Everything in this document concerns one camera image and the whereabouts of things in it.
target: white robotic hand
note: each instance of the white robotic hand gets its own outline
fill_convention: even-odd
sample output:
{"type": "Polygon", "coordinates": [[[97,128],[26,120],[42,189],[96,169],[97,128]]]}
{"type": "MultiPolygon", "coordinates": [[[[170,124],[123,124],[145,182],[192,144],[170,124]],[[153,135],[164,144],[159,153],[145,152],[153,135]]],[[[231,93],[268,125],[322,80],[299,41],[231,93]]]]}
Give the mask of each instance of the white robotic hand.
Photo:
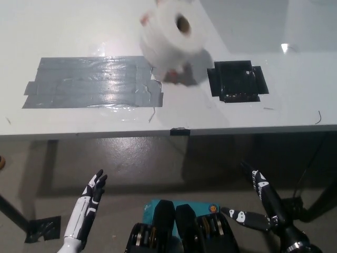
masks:
{"type": "Polygon", "coordinates": [[[58,253],[79,253],[85,245],[94,222],[98,205],[104,193],[107,175],[100,170],[88,183],[77,200],[64,235],[64,244],[58,253]]]}

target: concrete floor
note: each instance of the concrete floor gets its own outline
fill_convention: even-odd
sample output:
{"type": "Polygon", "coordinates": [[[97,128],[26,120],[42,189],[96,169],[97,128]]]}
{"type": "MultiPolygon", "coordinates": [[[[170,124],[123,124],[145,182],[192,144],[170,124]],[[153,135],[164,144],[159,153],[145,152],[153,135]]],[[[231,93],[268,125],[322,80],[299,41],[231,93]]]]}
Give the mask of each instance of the concrete floor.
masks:
{"type": "MultiPolygon", "coordinates": [[[[0,172],[0,194],[27,219],[61,215],[63,234],[85,185],[104,169],[106,193],[84,252],[123,252],[133,225],[142,220],[143,206],[153,198],[218,202],[263,213],[259,198],[237,169],[242,158],[264,168],[281,197],[290,197],[322,134],[287,136],[1,142],[7,165],[0,172]]],[[[334,173],[325,172],[328,178],[334,173]]],[[[326,185],[315,180],[305,187],[305,204],[326,185]]],[[[296,224],[324,252],[336,252],[336,217],[333,209],[312,223],[296,224]]],[[[277,252],[276,238],[229,222],[242,252],[277,252]]],[[[0,213],[1,252],[54,253],[63,243],[41,240],[27,245],[24,239],[25,234],[0,213]]]]}

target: gray duct tape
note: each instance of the gray duct tape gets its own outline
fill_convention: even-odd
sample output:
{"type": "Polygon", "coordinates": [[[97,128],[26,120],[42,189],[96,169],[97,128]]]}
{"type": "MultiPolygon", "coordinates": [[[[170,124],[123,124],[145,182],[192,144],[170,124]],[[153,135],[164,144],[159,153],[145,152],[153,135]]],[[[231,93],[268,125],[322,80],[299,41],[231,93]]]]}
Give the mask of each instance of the gray duct tape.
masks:
{"type": "Polygon", "coordinates": [[[151,70],[142,56],[42,58],[23,108],[162,106],[151,70]]]}

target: wire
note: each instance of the wire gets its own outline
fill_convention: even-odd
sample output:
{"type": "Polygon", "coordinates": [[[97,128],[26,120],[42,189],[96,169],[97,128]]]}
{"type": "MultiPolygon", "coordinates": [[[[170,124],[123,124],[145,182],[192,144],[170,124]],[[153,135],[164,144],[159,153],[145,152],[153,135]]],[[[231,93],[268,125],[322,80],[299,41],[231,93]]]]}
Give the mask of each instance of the wire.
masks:
{"type": "Polygon", "coordinates": [[[315,125],[317,125],[318,123],[320,123],[320,122],[321,122],[321,120],[322,120],[322,115],[321,115],[321,112],[320,112],[320,111],[318,111],[318,113],[320,114],[320,120],[318,120],[318,122],[317,122],[317,123],[315,123],[315,125]]]}
{"type": "Polygon", "coordinates": [[[324,143],[324,141],[325,141],[325,139],[326,139],[327,136],[328,136],[328,132],[325,132],[325,134],[324,134],[324,136],[322,137],[321,142],[319,143],[319,145],[318,145],[318,147],[317,147],[317,149],[316,149],[314,155],[313,155],[312,158],[310,159],[310,161],[309,161],[309,163],[308,163],[308,166],[305,168],[305,170],[304,170],[304,172],[302,173],[300,179],[298,180],[298,182],[297,182],[297,184],[296,184],[296,186],[295,186],[295,189],[294,189],[293,199],[296,197],[297,191],[298,191],[299,186],[300,186],[300,184],[301,184],[301,182],[302,182],[302,180],[303,180],[303,178],[304,178],[304,175],[306,174],[306,172],[308,171],[308,169],[311,168],[311,165],[312,165],[313,161],[316,159],[318,152],[321,150],[321,148],[322,148],[322,146],[323,146],[323,143],[324,143]]]}

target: white table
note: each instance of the white table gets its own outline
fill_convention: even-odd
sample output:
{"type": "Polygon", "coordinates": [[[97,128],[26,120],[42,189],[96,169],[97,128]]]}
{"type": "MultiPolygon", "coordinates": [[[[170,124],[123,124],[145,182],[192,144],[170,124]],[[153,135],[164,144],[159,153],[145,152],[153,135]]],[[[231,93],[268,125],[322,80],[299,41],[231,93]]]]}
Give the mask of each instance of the white table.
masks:
{"type": "Polygon", "coordinates": [[[2,1],[0,139],[168,135],[172,128],[190,129],[191,135],[337,129],[336,1],[193,5],[209,28],[205,49],[212,61],[251,60],[262,67],[270,94],[260,95],[261,102],[221,102],[206,79],[189,87],[164,83],[163,107],[154,115],[153,108],[22,109],[41,57],[141,55],[139,19],[155,3],[2,1]]]}

